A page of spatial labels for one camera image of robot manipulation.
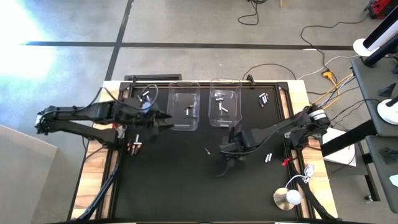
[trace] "yellow cable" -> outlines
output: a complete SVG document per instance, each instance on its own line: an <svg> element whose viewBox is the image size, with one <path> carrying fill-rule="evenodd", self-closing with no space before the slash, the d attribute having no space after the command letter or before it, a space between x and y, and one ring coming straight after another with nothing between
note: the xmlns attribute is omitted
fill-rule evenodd
<svg viewBox="0 0 398 224"><path fill-rule="evenodd" d="M337 84L335 83L335 81L331 80L331 82L336 86L337 88L337 98L335 100L333 100L331 103L329 103L329 105L326 105L325 107L323 107L323 109L327 109L329 106L331 106L333 103L335 103L338 98L340 97L340 91L338 90Z"/></svg>
<svg viewBox="0 0 398 224"><path fill-rule="evenodd" d="M318 101L322 100L322 98L324 98L325 96L327 96L327 94L329 94L331 91L333 91L338 85L340 85L342 82L344 82L347 78L349 78L350 76L352 76L352 74L347 75L346 77L344 77L342 80L340 80L340 82L338 82L335 86L333 86L329 91L327 91L324 95L320 96L317 100L315 100L315 102L313 102L313 104L317 103Z"/></svg>

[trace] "gray floor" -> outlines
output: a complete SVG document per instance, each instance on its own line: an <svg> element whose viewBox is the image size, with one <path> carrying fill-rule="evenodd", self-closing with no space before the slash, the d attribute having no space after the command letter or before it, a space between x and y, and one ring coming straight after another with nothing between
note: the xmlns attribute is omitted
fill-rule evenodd
<svg viewBox="0 0 398 224"><path fill-rule="evenodd" d="M124 42L185 42L304 45L301 28L333 25L338 21L360 21L367 0L269 0L259 6L260 24L243 26L237 17L253 13L244 0L135 0ZM34 223L57 222L67 217L83 157L81 139L71 134L35 134L38 111L48 105L86 105L101 86L112 47L29 47L13 45L25 41L114 42L127 0L25 0L0 3L9 17L0 37L0 124L44 139L60 148L36 208ZM318 45L351 45L366 37L380 21L366 19L334 29L309 29L305 37ZM326 51L326 60L350 51ZM321 55L310 50L237 49L145 49L122 48L112 80L125 75L181 73L183 78L209 80L214 77L241 78L252 66L280 63L297 77L318 70ZM350 73L349 59L337 59L329 68L341 79ZM258 79L291 79L279 67L261 67L252 74ZM318 75L304 79L308 91L326 91L331 85ZM344 89L356 86L351 82ZM310 100L317 96L310 95ZM358 90L344 95L330 109L334 116L361 100ZM365 107L356 110L342 125L353 128L366 121ZM382 201L365 203L368 194L364 177L330 177L339 217L344 220L396 223L397 215Z"/></svg>

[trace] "clear plastic container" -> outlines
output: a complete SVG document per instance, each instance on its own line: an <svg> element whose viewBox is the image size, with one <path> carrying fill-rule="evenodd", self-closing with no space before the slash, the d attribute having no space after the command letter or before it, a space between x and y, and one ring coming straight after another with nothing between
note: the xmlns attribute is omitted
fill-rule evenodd
<svg viewBox="0 0 398 224"><path fill-rule="evenodd" d="M228 128L235 127L240 122L241 89L242 83L239 80L211 80L208 113L211 125Z"/></svg>
<svg viewBox="0 0 398 224"><path fill-rule="evenodd" d="M172 82L169 84L166 119L176 131L194 131L198 127L200 111L200 85L196 82Z"/></svg>

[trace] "white cable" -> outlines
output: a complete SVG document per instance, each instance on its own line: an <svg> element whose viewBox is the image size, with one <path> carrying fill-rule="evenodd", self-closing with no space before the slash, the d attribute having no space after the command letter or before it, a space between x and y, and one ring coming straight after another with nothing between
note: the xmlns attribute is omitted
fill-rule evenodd
<svg viewBox="0 0 398 224"><path fill-rule="evenodd" d="M292 177L286 184L285 188L287 188L287 186L289 186L290 182L295 179L296 177L302 177L304 183L308 183L308 181L310 180L311 176L315 173L315 166L314 165L307 165L304 168L304 174L305 175L295 175L294 177Z"/></svg>
<svg viewBox="0 0 398 224"><path fill-rule="evenodd" d="M334 59L338 59L338 58L355 58L355 57L359 57L359 55L354 55L354 56L337 56L337 57L334 57L334 58L330 59L327 63L325 63L325 65L328 65L328 64L329 64L330 62L332 62ZM318 69L317 71L312 72L312 73L309 73L309 74L302 75L302 76L301 76L300 78L298 78L297 80L300 80L300 79L302 79L302 78L304 78L304 77L306 77L306 76L309 76L309 75L314 75L314 74L320 72L320 71L321 71L322 69L324 69L324 68L325 68L325 66L322 66L322 68Z"/></svg>
<svg viewBox="0 0 398 224"><path fill-rule="evenodd" d="M337 91L334 91L334 92L329 96L329 98L327 98L324 102L321 103L320 106L324 106L325 104L327 104L328 101L329 101L329 99L330 99L336 92L340 91L340 89L341 89L346 83L348 83L348 82L351 80L351 78L355 78L354 75L351 75L350 77L348 77L347 80L345 80L345 81L343 82L343 84L341 84L341 86L339 86L339 87L337 88Z"/></svg>

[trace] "wooden board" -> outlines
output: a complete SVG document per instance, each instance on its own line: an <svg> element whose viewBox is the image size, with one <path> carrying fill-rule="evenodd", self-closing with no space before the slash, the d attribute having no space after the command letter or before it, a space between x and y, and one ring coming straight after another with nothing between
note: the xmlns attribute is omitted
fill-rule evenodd
<svg viewBox="0 0 398 224"><path fill-rule="evenodd" d="M115 98L119 95L119 86L122 81L105 81L103 86L106 87ZM257 81L257 82L287 82L289 84L290 99L292 101L293 112L298 113L302 111L304 106L309 105L307 91L305 89L304 82L302 80L281 80L281 81ZM109 101L112 100L111 97L103 90L100 94L99 101ZM289 112L287 109L287 102L282 100L284 114L287 118ZM111 128L111 126L94 125L95 128L104 129ZM310 140L310 146L319 148L319 142L315 140ZM88 153L91 153L98 149L100 145L98 142L91 141L88 146ZM96 194L99 192L101 187L101 180L104 172L105 161L106 161L107 150L103 149L99 153L95 154L89 158L83 165L83 171L80 178L80 183L78 186L78 192L76 195L75 204L73 206L72 218L77 218L81 215L87 206L95 198ZM335 202L333 200L333 194L329 185L328 174L326 172L326 167L323 162L322 153L316 149L306 148L303 150L303 159L305 165L313 164L316 167L316 171L310 179L310 189L317 197L319 202L325 207L325 209L337 217L337 211L335 207ZM295 161L296 168L299 167L298 161ZM107 211L109 207L109 194L105 197L103 217L107 216ZM303 216L308 217L307 202L303 198L302 200L302 210Z"/></svg>

